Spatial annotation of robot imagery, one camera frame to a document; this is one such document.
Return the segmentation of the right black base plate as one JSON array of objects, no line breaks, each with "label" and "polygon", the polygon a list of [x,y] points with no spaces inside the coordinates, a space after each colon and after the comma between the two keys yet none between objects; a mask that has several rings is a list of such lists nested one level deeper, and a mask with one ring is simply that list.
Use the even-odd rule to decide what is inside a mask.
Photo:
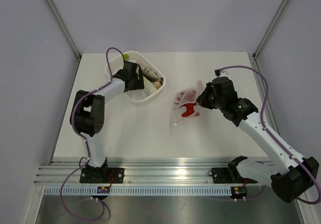
[{"label": "right black base plate", "polygon": [[207,172],[207,175],[212,177],[214,184],[256,184],[258,183],[252,179],[244,179],[237,175],[232,177],[228,173],[227,167],[216,167],[212,168]]}]

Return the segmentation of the green toy leek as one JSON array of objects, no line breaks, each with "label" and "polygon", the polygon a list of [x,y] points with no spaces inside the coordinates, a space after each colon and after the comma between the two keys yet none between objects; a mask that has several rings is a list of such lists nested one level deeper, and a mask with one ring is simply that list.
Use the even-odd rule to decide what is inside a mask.
[{"label": "green toy leek", "polygon": [[124,54],[124,65],[123,69],[130,72],[131,74],[139,74],[140,65],[138,61],[130,57],[128,54]]}]

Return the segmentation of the small circuit board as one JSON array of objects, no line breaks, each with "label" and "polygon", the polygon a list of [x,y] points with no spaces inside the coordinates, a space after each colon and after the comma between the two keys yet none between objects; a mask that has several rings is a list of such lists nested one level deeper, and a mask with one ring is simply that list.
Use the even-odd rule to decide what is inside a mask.
[{"label": "small circuit board", "polygon": [[231,197],[240,199],[246,197],[248,194],[248,188],[246,186],[231,187]]},{"label": "small circuit board", "polygon": [[98,186],[97,187],[97,193],[110,193],[110,187],[109,186]]}]

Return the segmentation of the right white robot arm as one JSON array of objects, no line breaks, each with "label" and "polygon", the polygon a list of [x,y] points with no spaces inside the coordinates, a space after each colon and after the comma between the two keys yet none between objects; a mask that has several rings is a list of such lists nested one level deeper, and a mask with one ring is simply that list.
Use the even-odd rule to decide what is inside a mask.
[{"label": "right white robot arm", "polygon": [[207,109],[219,110],[225,119],[250,136],[273,162],[273,166],[267,166],[239,156],[228,163],[230,180],[252,179],[260,182],[271,187],[287,203],[299,199],[313,186],[320,191],[316,180],[318,161],[314,157],[304,157],[271,129],[250,100],[238,97],[228,77],[217,77],[208,82],[197,103]]}]

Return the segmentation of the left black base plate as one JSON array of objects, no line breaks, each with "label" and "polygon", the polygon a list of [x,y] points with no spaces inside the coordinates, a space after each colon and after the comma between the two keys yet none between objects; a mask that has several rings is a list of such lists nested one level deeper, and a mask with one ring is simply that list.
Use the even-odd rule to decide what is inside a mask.
[{"label": "left black base plate", "polygon": [[84,184],[122,184],[124,168],[90,168],[81,170],[80,183]]}]

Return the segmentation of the clear zip top bag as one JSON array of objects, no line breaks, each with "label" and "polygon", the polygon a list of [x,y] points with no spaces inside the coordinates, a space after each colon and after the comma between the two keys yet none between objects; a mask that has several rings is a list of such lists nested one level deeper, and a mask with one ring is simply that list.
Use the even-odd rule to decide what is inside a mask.
[{"label": "clear zip top bag", "polygon": [[198,117],[200,115],[201,107],[197,102],[197,98],[203,93],[204,89],[202,81],[199,80],[196,86],[176,93],[173,112],[174,126],[185,119]]}]

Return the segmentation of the right small circuit board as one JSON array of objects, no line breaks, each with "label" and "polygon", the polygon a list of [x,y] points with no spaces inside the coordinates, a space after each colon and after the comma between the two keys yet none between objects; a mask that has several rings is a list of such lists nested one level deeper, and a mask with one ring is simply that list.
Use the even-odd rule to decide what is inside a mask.
[{"label": "right small circuit board", "polygon": [[231,187],[231,197],[240,199],[246,197],[248,194],[248,188],[246,186]]}]

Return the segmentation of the grey toy fish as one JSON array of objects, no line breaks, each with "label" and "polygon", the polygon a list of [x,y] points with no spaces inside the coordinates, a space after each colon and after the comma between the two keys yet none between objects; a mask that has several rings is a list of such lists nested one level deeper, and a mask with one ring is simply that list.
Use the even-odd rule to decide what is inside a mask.
[{"label": "grey toy fish", "polygon": [[151,82],[158,81],[159,83],[163,83],[164,78],[160,77],[156,72],[154,72],[150,67],[144,66],[142,68],[143,75]]}]

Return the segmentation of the aluminium frame post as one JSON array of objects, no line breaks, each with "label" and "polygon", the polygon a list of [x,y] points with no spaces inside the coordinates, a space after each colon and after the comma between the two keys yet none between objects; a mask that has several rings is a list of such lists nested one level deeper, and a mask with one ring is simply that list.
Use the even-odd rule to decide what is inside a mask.
[{"label": "aluminium frame post", "polygon": [[78,50],[54,0],[45,0],[46,4],[49,7],[50,12],[52,13],[58,27],[60,28],[62,34],[65,37],[65,40],[67,41],[68,46],[70,47],[70,49],[72,50],[74,56],[76,57],[77,61],[80,62],[81,61],[81,56],[82,54],[80,53],[80,51]]},{"label": "aluminium frame post", "polygon": [[265,45],[269,41],[270,37],[272,36],[274,29],[276,28],[277,24],[281,20],[281,17],[283,16],[284,12],[286,11],[286,8],[288,7],[291,0],[281,0],[280,4],[278,5],[267,29],[265,30],[258,46],[256,47],[253,58],[255,61],[258,60],[260,54],[262,53]]}]

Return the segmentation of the left small circuit board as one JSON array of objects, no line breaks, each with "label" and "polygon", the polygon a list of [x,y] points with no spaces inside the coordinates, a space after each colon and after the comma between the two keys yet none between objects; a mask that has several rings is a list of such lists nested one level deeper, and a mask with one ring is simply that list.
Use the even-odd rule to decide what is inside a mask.
[{"label": "left small circuit board", "polygon": [[110,193],[110,187],[109,186],[98,186],[97,187],[97,193]]}]

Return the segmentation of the white plastic basket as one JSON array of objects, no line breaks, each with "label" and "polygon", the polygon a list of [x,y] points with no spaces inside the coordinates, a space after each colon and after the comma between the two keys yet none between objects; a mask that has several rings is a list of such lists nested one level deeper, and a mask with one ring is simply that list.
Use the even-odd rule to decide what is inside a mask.
[{"label": "white plastic basket", "polygon": [[[163,77],[164,80],[162,83],[162,87],[160,89],[156,89],[153,85],[153,82],[149,81],[146,77],[143,76],[144,89],[124,91],[124,81],[114,77],[114,74],[118,70],[123,68],[124,54],[128,54],[130,57],[135,58],[138,61],[141,68],[143,68],[144,66],[150,67],[160,77]],[[125,53],[122,53],[116,48],[109,48],[106,51],[106,62],[107,64],[105,72],[106,75],[109,77],[109,81],[99,88],[99,93],[105,96],[106,102],[124,93],[129,99],[129,101],[131,101],[135,105],[144,105],[152,101],[155,97],[157,97],[165,86],[166,79],[164,75],[139,52],[127,51]]]}]

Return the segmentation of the left aluminium frame post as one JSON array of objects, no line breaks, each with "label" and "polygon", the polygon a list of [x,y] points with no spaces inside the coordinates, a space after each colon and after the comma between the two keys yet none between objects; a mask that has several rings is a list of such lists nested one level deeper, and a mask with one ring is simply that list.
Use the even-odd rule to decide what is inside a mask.
[{"label": "left aluminium frame post", "polygon": [[58,27],[60,28],[62,34],[65,37],[65,40],[67,41],[68,46],[70,47],[70,49],[72,50],[74,56],[76,57],[77,61],[80,62],[81,61],[81,56],[82,54],[80,53],[80,51],[78,50],[54,0],[45,0],[46,4],[49,7],[50,12],[52,13]]}]

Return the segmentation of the red toy lobster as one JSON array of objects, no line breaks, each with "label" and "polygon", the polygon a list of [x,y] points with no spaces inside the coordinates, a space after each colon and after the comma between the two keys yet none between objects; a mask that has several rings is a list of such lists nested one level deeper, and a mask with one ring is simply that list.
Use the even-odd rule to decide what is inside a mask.
[{"label": "red toy lobster", "polygon": [[199,116],[199,113],[195,111],[195,107],[197,106],[196,102],[189,102],[184,103],[179,107],[179,109],[184,110],[183,113],[181,113],[181,117],[183,118],[189,118],[189,117],[197,117]]}]

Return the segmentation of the right aluminium frame post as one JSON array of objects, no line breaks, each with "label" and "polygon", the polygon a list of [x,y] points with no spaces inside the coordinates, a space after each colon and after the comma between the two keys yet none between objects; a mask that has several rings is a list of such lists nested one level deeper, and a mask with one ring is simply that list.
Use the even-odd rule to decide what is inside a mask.
[{"label": "right aluminium frame post", "polygon": [[255,61],[258,60],[260,54],[262,53],[265,45],[269,41],[270,37],[272,36],[274,29],[276,28],[277,24],[281,20],[281,17],[283,16],[284,12],[286,11],[286,8],[288,7],[291,0],[281,0],[280,4],[278,5],[267,29],[265,30],[258,46],[256,47],[253,58]]}]

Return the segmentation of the aluminium mounting rail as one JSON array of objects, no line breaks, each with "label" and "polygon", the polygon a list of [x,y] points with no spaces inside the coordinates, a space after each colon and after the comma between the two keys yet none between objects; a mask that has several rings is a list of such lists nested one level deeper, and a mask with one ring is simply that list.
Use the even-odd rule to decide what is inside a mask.
[{"label": "aluminium mounting rail", "polygon": [[[206,186],[213,167],[225,167],[232,158],[107,158],[109,167],[124,168],[122,186]],[[59,185],[79,167],[77,158],[55,158],[36,171],[35,185]]]}]

